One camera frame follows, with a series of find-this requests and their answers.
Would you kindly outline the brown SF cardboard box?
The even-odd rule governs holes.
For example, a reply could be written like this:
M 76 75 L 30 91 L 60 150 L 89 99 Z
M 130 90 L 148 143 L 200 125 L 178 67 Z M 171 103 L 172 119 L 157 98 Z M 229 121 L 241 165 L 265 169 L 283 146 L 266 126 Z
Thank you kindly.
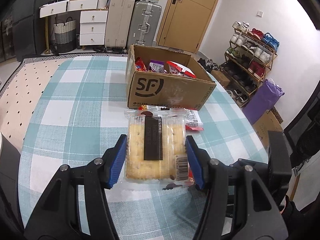
M 170 70 L 168 61 L 179 63 L 189 68 L 196 77 L 143 72 L 136 68 L 138 59 L 142 60 L 146 67 L 151 60 L 162 61 L 166 71 Z M 127 107 L 130 109 L 150 105 L 198 111 L 216 87 L 215 81 L 192 56 L 163 48 L 133 44 L 127 56 L 125 78 Z

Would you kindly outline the dark fridge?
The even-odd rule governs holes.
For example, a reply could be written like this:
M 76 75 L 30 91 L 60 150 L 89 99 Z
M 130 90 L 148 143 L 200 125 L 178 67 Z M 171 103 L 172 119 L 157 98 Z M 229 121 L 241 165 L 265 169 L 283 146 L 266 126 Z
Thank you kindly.
M 46 48 L 45 19 L 40 18 L 40 7 L 51 0 L 16 0 L 12 6 L 13 43 L 16 59 L 40 55 Z

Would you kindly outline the teal white checked tablecloth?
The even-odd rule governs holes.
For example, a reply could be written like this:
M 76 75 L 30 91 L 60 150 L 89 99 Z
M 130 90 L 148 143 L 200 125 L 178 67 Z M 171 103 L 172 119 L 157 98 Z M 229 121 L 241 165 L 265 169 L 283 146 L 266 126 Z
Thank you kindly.
M 127 132 L 125 57 L 84 56 L 68 59 L 49 71 L 48 62 L 27 67 L 44 71 L 31 83 L 40 93 L 24 137 L 18 197 L 22 220 L 33 208 L 62 164 L 87 164 L 113 147 Z M 221 85 L 201 108 L 204 129 L 193 133 L 200 148 L 224 164 L 240 158 L 267 162 L 253 127 Z M 205 195 L 195 187 L 163 191 L 106 191 L 120 239 L 192 239 Z

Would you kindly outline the red blue snack bag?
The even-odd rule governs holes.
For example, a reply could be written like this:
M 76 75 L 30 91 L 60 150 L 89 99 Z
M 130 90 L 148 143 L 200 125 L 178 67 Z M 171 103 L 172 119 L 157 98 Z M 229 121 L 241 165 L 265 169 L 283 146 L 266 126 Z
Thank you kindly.
M 147 72 L 148 71 L 148 69 L 145 66 L 145 64 L 144 64 L 143 60 L 141 59 L 141 57 L 137 57 L 136 58 L 135 67 L 136 67 L 136 71 L 139 71 L 139 72 Z

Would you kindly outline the wooden door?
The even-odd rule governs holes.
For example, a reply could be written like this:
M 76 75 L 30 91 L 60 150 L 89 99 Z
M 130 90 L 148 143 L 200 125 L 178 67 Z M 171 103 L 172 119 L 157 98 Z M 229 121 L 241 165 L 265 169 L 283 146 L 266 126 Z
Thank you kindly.
M 167 0 L 157 45 L 197 53 L 218 1 Z

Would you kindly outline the wooden shoe rack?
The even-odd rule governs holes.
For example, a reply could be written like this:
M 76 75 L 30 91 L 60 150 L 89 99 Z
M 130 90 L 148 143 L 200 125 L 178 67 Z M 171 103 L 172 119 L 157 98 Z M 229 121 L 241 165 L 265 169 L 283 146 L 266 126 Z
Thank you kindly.
M 225 51 L 220 71 L 235 88 L 227 90 L 239 107 L 245 107 L 272 70 L 280 42 L 270 33 L 249 28 L 247 22 L 234 22 L 234 33 Z

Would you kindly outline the clear cracker pack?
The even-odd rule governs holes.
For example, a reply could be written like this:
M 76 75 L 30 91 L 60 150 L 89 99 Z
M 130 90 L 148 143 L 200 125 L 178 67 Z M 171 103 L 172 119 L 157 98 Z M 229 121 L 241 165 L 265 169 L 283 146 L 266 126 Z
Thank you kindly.
M 146 109 L 125 112 L 128 119 L 124 187 L 133 191 L 188 187 L 185 109 Z

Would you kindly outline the purple snack bag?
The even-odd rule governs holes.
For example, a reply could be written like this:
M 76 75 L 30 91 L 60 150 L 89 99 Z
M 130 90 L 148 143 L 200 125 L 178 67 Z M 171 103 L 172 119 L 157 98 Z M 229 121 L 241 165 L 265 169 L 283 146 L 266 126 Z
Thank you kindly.
M 152 72 L 157 72 L 157 73 L 165 73 L 164 62 L 157 61 L 157 60 L 151 60 L 149 63 L 149 70 Z

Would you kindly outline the white drawer desk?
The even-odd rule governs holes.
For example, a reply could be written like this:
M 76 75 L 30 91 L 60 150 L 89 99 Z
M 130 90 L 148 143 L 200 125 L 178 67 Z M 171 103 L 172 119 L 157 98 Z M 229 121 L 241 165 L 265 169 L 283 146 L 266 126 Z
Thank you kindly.
M 102 46 L 105 42 L 108 0 L 64 0 L 40 7 L 40 18 L 80 12 L 80 45 Z

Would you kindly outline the silver suitcase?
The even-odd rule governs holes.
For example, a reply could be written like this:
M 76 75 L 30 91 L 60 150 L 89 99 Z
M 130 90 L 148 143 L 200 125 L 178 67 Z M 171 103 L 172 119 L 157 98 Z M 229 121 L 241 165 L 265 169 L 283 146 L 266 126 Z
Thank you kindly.
M 133 9 L 127 47 L 132 44 L 152 46 L 162 7 L 156 3 L 138 1 Z

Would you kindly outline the beige suitcase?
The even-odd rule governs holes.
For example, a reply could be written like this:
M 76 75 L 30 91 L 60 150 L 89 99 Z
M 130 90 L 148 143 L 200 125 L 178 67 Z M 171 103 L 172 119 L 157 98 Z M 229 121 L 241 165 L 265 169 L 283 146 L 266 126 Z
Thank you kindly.
M 106 31 L 106 48 L 125 48 L 135 0 L 110 0 Z

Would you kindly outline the woven laundry basket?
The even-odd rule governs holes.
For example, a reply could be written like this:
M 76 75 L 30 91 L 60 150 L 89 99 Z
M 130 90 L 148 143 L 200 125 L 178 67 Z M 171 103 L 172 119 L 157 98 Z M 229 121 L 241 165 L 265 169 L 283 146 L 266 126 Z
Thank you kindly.
M 55 45 L 56 51 L 67 53 L 76 48 L 76 20 L 68 17 L 65 22 L 54 23 Z

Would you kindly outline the white red small snack pack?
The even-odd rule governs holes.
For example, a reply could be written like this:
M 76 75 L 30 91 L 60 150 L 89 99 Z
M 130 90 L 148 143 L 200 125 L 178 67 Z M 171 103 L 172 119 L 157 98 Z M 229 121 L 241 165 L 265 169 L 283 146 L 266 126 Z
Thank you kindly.
M 192 109 L 185 109 L 185 129 L 190 131 L 204 130 L 203 122 L 199 116 L 198 111 Z

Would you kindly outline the dotted beige rug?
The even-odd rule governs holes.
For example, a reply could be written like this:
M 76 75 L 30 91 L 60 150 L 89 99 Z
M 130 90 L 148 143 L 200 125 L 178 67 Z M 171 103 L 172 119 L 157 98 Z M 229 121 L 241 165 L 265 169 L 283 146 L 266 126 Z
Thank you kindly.
M 24 65 L 1 95 L 1 150 L 55 159 L 102 154 L 127 131 L 126 58 Z

